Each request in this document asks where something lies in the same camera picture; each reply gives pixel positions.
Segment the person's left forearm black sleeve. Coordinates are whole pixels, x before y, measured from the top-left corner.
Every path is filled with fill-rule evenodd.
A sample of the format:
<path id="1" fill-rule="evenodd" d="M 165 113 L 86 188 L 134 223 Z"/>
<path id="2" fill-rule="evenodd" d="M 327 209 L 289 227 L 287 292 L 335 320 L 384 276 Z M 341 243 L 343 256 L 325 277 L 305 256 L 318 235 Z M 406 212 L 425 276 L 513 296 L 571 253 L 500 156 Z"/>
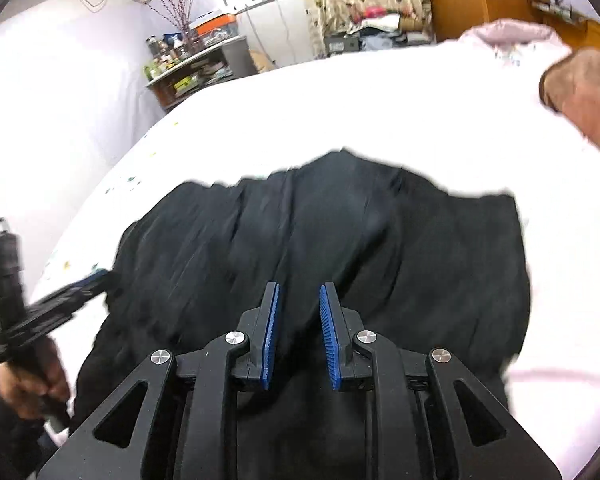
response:
<path id="1" fill-rule="evenodd" d="M 0 479 L 27 479 L 57 450 L 45 419 L 22 419 L 0 396 Z"/>

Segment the person's left hand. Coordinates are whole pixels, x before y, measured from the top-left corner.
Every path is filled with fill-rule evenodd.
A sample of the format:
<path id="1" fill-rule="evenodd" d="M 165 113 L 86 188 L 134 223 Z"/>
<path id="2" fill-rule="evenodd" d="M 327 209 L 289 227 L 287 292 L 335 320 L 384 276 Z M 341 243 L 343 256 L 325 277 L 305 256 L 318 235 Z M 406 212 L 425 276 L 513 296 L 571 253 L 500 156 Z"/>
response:
<path id="1" fill-rule="evenodd" d="M 0 397 L 24 420 L 43 418 L 41 399 L 44 396 L 49 396 L 63 404 L 67 404 L 71 396 L 55 341 L 47 339 L 44 342 L 44 349 L 45 378 L 14 364 L 0 365 Z"/>

